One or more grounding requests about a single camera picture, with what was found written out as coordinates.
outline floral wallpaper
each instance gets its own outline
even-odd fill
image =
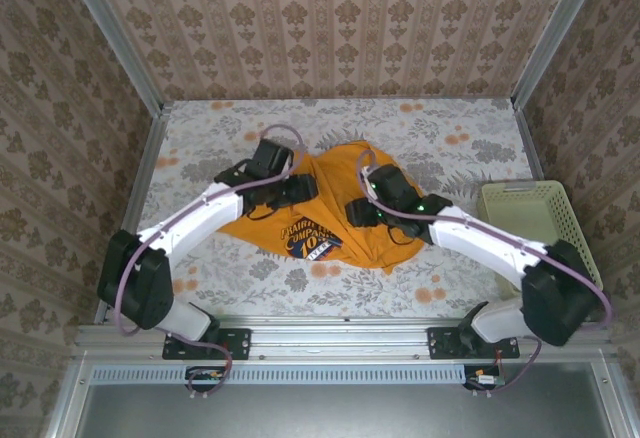
[[[640,398],[640,0],[586,0],[525,107],[545,176],[564,183],[617,310]]]
[[[107,0],[165,100],[511,94],[558,0]]]
[[[39,436],[150,118],[81,0],[0,0],[0,436]]]
[[[183,101],[171,110],[140,229],[252,156],[259,131],[275,123],[296,127],[313,155],[367,140],[425,192],[472,214],[483,183],[531,179],[506,98]],[[296,146],[287,132],[274,130],[272,138]],[[500,294],[491,271],[438,247],[425,245],[386,275],[339,261],[285,258],[223,233],[194,248],[172,276],[181,300],[229,315],[462,317]]]

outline orange t-shirt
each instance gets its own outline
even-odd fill
[[[372,150],[380,165],[396,164],[389,155],[364,141],[336,146],[317,157],[305,154],[296,174],[310,173],[315,177],[316,198],[281,208],[259,221],[243,216],[220,231],[283,256],[340,260],[391,272],[395,265],[418,253],[424,242],[417,239],[410,242],[401,231],[393,230],[393,238],[403,243],[398,245],[389,236],[386,225],[355,228],[349,224],[345,206],[363,196],[356,179],[356,161],[364,150]],[[252,216],[269,211],[260,206]]]

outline gray floor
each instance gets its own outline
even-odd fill
[[[206,400],[189,399],[181,386],[99,386],[78,436],[610,437],[597,396],[582,365],[535,365],[490,399],[453,385],[230,385]]]

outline basket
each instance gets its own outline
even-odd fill
[[[493,226],[528,240],[552,245],[568,241],[582,256],[593,282],[602,289],[602,279],[593,261],[564,187],[557,181],[527,181],[484,185],[478,199],[478,217]],[[503,299],[520,292],[496,275]]]

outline plastic basket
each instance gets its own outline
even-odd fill
[[[594,283],[602,289],[593,261],[564,187],[557,181],[527,181],[484,185],[478,199],[478,216],[493,226],[528,240],[553,244],[568,241],[578,249]],[[502,298],[520,292],[496,275]]]

